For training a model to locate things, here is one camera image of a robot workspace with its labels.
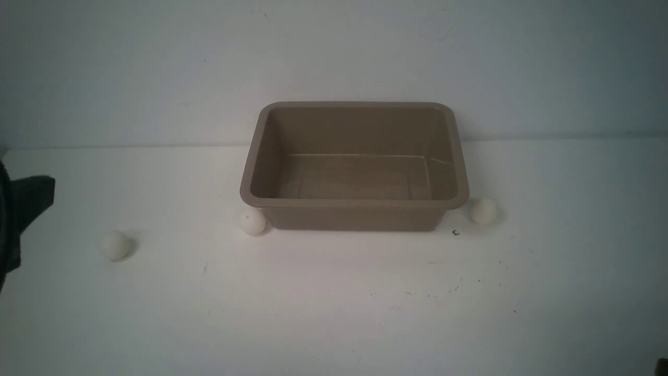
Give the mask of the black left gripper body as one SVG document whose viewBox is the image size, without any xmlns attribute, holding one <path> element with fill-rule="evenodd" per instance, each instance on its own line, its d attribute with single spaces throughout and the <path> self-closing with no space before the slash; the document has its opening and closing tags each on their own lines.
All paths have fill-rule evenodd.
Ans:
<svg viewBox="0 0 668 376">
<path fill-rule="evenodd" d="M 12 180 L 1 162 L 1 287 L 21 265 L 21 235 L 53 205 L 56 180 L 34 175 Z"/>
</svg>

